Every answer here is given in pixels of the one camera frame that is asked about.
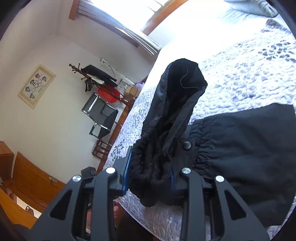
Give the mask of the person's left hand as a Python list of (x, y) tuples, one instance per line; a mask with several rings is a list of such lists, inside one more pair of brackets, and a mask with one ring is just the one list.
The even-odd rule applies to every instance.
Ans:
[[(113, 201), (113, 216), (114, 220), (118, 217), (119, 214), (119, 202), (117, 200)], [(87, 219), (86, 219), (86, 232), (88, 234), (91, 233), (91, 217), (92, 217), (92, 209), (87, 211)]]

